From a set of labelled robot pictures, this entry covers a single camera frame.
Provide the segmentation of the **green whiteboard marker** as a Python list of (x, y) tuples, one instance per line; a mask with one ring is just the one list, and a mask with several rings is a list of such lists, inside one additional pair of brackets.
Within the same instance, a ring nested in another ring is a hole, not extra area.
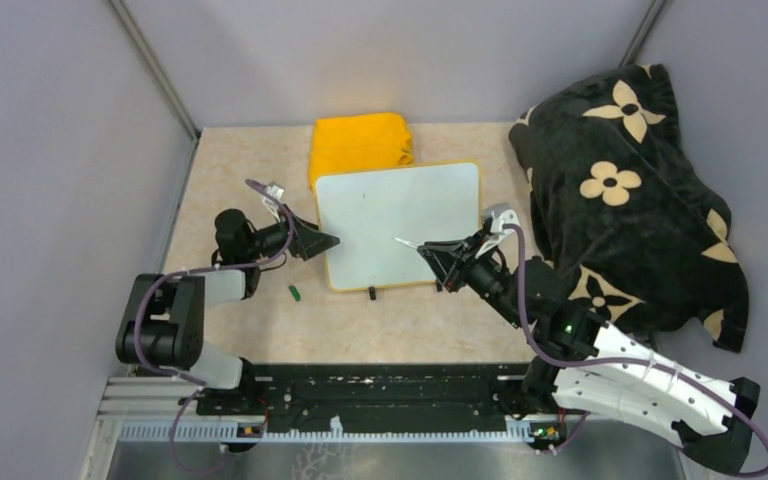
[(420, 246), (415, 242), (400, 237), (393, 237), (393, 240), (414, 250), (418, 249)]

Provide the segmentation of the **yellow-framed whiteboard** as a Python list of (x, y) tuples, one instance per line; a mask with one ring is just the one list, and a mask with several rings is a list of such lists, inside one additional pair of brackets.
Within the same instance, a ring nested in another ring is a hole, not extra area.
[(320, 228), (340, 244), (325, 254), (338, 292), (431, 283), (417, 244), (459, 240), (479, 228), (481, 173), (474, 161), (325, 175), (313, 192)]

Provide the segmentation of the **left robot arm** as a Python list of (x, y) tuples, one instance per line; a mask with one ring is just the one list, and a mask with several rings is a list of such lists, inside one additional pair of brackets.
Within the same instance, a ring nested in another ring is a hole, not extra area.
[(289, 255), (307, 261), (340, 240), (295, 214), (257, 229), (242, 211), (226, 209), (214, 227), (217, 249), (207, 270), (135, 278), (114, 350), (123, 364), (221, 389), (223, 404), (245, 414), (257, 406), (260, 388), (244, 377), (244, 359), (205, 340), (207, 310), (252, 297), (267, 260)]

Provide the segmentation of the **black floral blanket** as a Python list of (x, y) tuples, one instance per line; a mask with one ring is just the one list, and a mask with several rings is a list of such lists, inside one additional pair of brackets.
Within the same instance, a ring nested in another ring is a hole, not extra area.
[(731, 211), (683, 151), (665, 66), (578, 81), (525, 111), (508, 138), (535, 244), (570, 300), (630, 334), (696, 319), (715, 347), (742, 350), (749, 290)]

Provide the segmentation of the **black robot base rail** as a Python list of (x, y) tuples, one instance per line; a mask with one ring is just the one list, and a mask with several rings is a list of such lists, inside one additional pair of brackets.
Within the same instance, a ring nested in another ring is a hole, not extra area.
[(560, 450), (575, 411), (530, 399), (525, 363), (247, 365), (231, 390), (194, 398), (201, 418), (240, 418), (235, 444), (512, 442)]

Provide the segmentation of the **green marker cap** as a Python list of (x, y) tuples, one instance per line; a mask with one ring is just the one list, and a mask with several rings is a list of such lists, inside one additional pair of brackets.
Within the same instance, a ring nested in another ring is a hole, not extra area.
[(300, 294), (299, 290), (297, 289), (297, 287), (295, 285), (289, 285), (288, 289), (289, 289), (292, 297), (294, 298), (294, 300), (296, 302), (300, 302), (302, 297), (301, 297), (301, 294)]

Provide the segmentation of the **metal corner post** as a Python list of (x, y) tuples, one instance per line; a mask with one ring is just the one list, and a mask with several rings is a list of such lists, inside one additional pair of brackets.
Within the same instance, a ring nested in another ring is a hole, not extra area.
[(123, 0), (106, 0), (105, 4), (111, 9), (137, 58), (146, 69), (173, 117), (187, 136), (194, 142), (198, 142), (201, 137), (201, 131), (196, 126), (183, 100), (173, 86), (170, 77), (127, 2)]
[(657, 27), (662, 15), (669, 9), (671, 0), (651, 0), (635, 30), (625, 52), (619, 62), (619, 67), (635, 64)]

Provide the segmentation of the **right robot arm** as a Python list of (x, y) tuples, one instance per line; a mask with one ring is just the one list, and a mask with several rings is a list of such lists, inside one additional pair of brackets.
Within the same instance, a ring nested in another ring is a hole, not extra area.
[(476, 234), (417, 246), (443, 289), (467, 287), (522, 329), (536, 359), (523, 398), (536, 412), (554, 406), (617, 420), (653, 433), (701, 466), (751, 477), (744, 464), (758, 434), (760, 387), (722, 380), (673, 361), (623, 333), (604, 314), (564, 294), (553, 269), (522, 256), (515, 270), (480, 250)]

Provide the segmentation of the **left metal corner post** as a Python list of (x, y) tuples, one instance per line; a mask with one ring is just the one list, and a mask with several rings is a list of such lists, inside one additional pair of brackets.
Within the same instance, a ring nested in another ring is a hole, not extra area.
[(194, 142), (198, 142), (201, 137), (201, 131), (196, 126), (183, 100), (173, 86), (170, 77), (127, 2), (123, 0), (106, 0), (105, 4), (111, 9), (137, 58), (146, 69), (173, 117), (187, 136)]

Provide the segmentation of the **right metal corner post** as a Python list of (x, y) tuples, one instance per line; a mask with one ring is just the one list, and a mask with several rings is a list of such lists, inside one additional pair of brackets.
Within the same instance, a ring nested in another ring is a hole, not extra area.
[(619, 62), (619, 67), (635, 64), (657, 27), (662, 15), (669, 9), (671, 0), (651, 0), (635, 30), (625, 52)]

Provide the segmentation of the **folded yellow cloth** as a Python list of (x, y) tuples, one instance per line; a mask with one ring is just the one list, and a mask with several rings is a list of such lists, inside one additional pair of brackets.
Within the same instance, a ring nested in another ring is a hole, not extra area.
[(319, 118), (313, 124), (308, 186), (324, 175), (387, 169), (414, 162), (413, 138), (393, 112)]

